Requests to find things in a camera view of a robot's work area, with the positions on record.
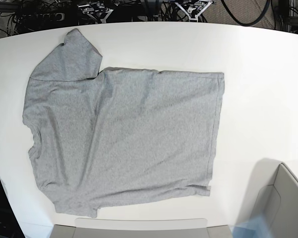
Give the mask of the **grey T-shirt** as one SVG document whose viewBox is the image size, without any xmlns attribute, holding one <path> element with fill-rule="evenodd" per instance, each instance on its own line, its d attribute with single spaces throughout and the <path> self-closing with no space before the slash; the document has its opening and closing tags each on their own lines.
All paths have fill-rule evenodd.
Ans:
<svg viewBox="0 0 298 238">
<path fill-rule="evenodd" d="M 23 123 L 38 189 L 57 213 L 210 194 L 224 74 L 100 69 L 77 29 L 33 70 Z"/>
</svg>

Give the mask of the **blue translucent object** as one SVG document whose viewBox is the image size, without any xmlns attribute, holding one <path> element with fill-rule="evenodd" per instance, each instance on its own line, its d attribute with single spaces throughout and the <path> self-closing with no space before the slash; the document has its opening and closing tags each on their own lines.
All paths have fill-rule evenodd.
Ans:
<svg viewBox="0 0 298 238">
<path fill-rule="evenodd" d="M 270 229 L 263 215 L 231 227 L 233 238 L 271 238 Z"/>
</svg>

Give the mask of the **grey chair backrest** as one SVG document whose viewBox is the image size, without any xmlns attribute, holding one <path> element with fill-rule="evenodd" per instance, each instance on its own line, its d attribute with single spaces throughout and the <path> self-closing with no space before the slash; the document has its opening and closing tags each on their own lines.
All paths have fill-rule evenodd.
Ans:
<svg viewBox="0 0 298 238">
<path fill-rule="evenodd" d="M 206 219 L 101 220 L 77 218 L 74 226 L 54 225 L 52 238 L 231 238 L 229 226 L 208 227 Z"/>
</svg>

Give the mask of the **grey box right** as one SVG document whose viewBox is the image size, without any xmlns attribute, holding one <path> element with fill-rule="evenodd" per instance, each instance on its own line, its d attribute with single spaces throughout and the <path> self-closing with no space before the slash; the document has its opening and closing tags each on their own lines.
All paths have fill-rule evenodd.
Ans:
<svg viewBox="0 0 298 238">
<path fill-rule="evenodd" d="M 281 163 L 272 185 L 262 188 L 250 219 L 263 215 L 272 238 L 298 238 L 298 178 Z"/>
</svg>

